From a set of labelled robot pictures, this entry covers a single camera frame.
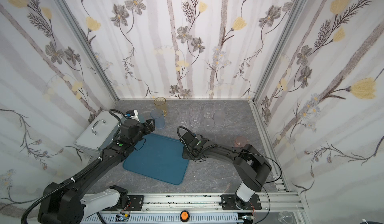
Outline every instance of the box handle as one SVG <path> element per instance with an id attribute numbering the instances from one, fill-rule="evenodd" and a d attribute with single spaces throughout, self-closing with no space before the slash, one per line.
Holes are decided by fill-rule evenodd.
<path id="1" fill-rule="evenodd" d="M 104 120 L 102 120 L 102 119 L 96 121 L 95 124 L 94 124 L 93 127 L 92 127 L 92 133 L 93 133 L 94 135 L 97 134 L 97 131 L 93 131 L 93 129 L 95 128 L 95 126 L 97 125 L 97 123 L 99 123 L 99 121 L 103 121 L 104 123 L 106 123 L 106 122 L 105 122 Z"/>

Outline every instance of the wall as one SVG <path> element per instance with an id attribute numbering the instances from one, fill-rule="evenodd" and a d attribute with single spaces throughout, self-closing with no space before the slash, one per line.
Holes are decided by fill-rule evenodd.
<path id="1" fill-rule="evenodd" d="M 0 13 L 0 219 L 19 223 L 87 165 L 73 142 L 114 102 L 53 0 L 0 0 Z"/>
<path id="2" fill-rule="evenodd" d="M 382 222 L 384 0 L 308 0 L 257 100 L 313 224 Z"/>
<path id="3" fill-rule="evenodd" d="M 120 98 L 251 98 L 294 0 L 66 0 Z"/>

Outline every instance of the cable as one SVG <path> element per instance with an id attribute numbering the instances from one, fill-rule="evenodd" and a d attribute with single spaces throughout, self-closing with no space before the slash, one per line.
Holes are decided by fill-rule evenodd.
<path id="1" fill-rule="evenodd" d="M 268 196 L 269 208 L 268 208 L 268 212 L 266 213 L 265 217 L 263 217 L 263 219 L 261 219 L 260 221 L 255 222 L 255 224 L 263 221 L 268 216 L 268 214 L 269 214 L 269 212 L 271 210 L 271 199 L 269 199 L 269 195 L 268 195 L 268 192 L 266 192 L 266 189 L 264 187 L 263 187 L 263 189 L 264 189 L 266 195 Z"/>
<path id="2" fill-rule="evenodd" d="M 76 174 L 75 176 L 71 177 L 71 179 L 69 181 L 67 181 L 66 183 L 63 183 L 61 185 L 59 185 L 58 187 L 56 187 L 53 191 L 51 191 L 50 193 L 40 197 L 38 200 L 36 200 L 34 203 L 32 203 L 32 205 L 30 207 L 28 207 L 25 212 L 23 213 L 22 215 L 22 218 L 21 218 L 21 224 L 28 224 L 28 222 L 26 221 L 26 218 L 28 217 L 29 213 L 38 205 L 40 204 L 43 200 L 47 199 L 48 197 L 50 197 L 53 193 L 57 192 L 57 191 L 60 191 L 61 189 L 63 189 L 64 187 L 70 185 L 70 184 L 73 184 L 75 183 L 77 180 L 83 178 L 86 174 L 88 174 L 89 172 L 91 172 L 95 167 L 97 167 L 98 164 L 100 164 L 100 162 L 102 161 L 101 157 L 99 157 L 96 162 L 94 164 L 92 164 L 88 169 L 84 170 L 83 172 L 80 172 L 78 174 Z"/>
<path id="3" fill-rule="evenodd" d="M 100 219 L 100 221 L 101 221 L 102 224 L 107 224 L 107 223 L 104 221 L 103 217 L 100 215 L 99 212 L 96 212 L 96 215 L 99 217 L 99 219 Z"/>
<path id="4" fill-rule="evenodd" d="M 144 143 L 143 143 L 143 145 L 142 145 L 139 149 L 136 149 L 136 147 L 133 147 L 133 149 L 135 149 L 136 151 L 138 151 L 138 150 L 140 150 L 141 148 L 143 148 L 145 142 L 147 141 L 147 139 L 145 139 L 145 138 L 143 138 L 143 139 L 145 140 Z"/>
<path id="5" fill-rule="evenodd" d="M 277 181 L 278 179 L 280 179 L 280 178 L 281 178 L 281 175 L 283 174 L 283 172 L 282 172 L 281 167 L 279 166 L 279 164 L 277 164 L 277 162 L 276 162 L 275 160 L 269 158 L 268 156 L 263 156 L 263 155 L 259 155 L 259 154 L 255 154 L 255 153 L 251 153 L 251 152 L 245 152 L 245 151 L 234 151 L 234 150 L 225 148 L 225 147 L 223 147 L 223 146 L 218 146 L 218 147 L 220 147 L 220 148 L 222 148 L 222 149 L 225 149 L 225 150 L 228 150 L 228 151 L 235 152 L 235 153 L 244 153 L 244 154 L 252 154 L 252 155 L 255 155 L 255 156 L 262 156 L 262 157 L 267 158 L 267 159 L 270 159 L 271 161 L 273 161 L 274 163 L 276 163 L 277 167 L 279 167 L 279 169 L 280 169 L 280 176 L 279 176 L 276 180 L 273 180 L 273 181 L 267 181 L 267 182 L 265 182 L 265 183 L 272 183 L 272 182 L 275 182 L 275 181 Z"/>

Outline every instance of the drinking glass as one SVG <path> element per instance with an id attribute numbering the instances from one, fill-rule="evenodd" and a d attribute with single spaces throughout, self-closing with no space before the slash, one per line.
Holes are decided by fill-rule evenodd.
<path id="1" fill-rule="evenodd" d="M 217 126 L 221 126 L 225 119 L 225 112 L 220 110 L 215 111 L 214 117 L 215 117 L 215 124 Z"/>
<path id="2" fill-rule="evenodd" d="M 166 121 L 164 119 L 163 110 L 155 109 L 151 111 L 151 117 L 155 119 L 156 129 L 163 129 L 166 126 Z"/>
<path id="3" fill-rule="evenodd" d="M 179 106 L 178 111 L 180 115 L 189 115 L 189 107 L 186 105 Z"/>
<path id="4" fill-rule="evenodd" d="M 201 107 L 200 107 L 200 105 L 199 104 L 191 104 L 190 106 L 189 106 L 189 113 L 200 113 L 200 110 L 201 110 Z"/>
<path id="5" fill-rule="evenodd" d="M 223 111 L 225 103 L 223 101 L 215 101 L 214 102 L 215 110 L 217 111 Z"/>
<path id="6" fill-rule="evenodd" d="M 205 118 L 212 118 L 215 113 L 215 106 L 212 104 L 206 104 L 204 106 L 204 117 Z"/>
<path id="7" fill-rule="evenodd" d="M 201 121 L 201 114 L 198 113 L 198 112 L 192 112 L 190 120 L 191 120 L 191 126 L 193 128 L 199 127 L 200 126 L 200 121 Z"/>
<path id="8" fill-rule="evenodd" d="M 215 121 L 212 118 L 205 118 L 203 121 L 204 130 L 210 131 L 214 127 Z"/>
<path id="9" fill-rule="evenodd" d="M 177 117 L 177 125 L 178 126 L 184 126 L 185 128 L 188 128 L 189 126 L 189 118 L 187 114 L 182 114 Z"/>
<path id="10" fill-rule="evenodd" d="M 164 116 L 167 115 L 167 100 L 164 97 L 157 97 L 153 103 L 157 109 L 163 110 Z"/>

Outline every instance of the table surface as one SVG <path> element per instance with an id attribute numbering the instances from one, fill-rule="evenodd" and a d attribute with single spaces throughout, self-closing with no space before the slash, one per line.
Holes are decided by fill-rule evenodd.
<path id="1" fill-rule="evenodd" d="M 222 126 L 214 126 L 207 132 L 203 124 L 191 130 L 205 138 L 214 140 L 215 143 L 233 146 L 237 136 L 247 138 L 248 143 L 252 144 L 261 154 L 265 155 L 265 150 L 257 131 L 256 123 L 253 118 L 251 108 L 247 101 L 224 101 L 227 113 Z M 179 139 L 177 128 L 177 108 L 180 105 L 189 106 L 198 103 L 202 109 L 205 104 L 213 104 L 213 101 L 188 101 L 175 100 L 167 101 L 166 127 L 162 130 L 155 130 L 154 133 Z M 136 109 L 145 119 L 150 119 L 150 113 L 155 109 L 152 100 L 148 101 L 118 101 L 115 109 L 122 112 Z M 128 193 L 233 193 L 241 183 L 241 179 L 236 169 L 229 163 L 224 163 L 215 159 L 207 159 L 205 162 L 195 163 L 189 161 L 184 180 L 180 185 L 173 185 L 153 178 L 149 178 L 137 173 L 125 170 L 123 163 L 113 167 L 88 191 L 89 193 L 99 193 L 112 185 L 118 185 L 128 190 Z M 264 185 L 267 192 L 276 192 L 274 183 Z"/>

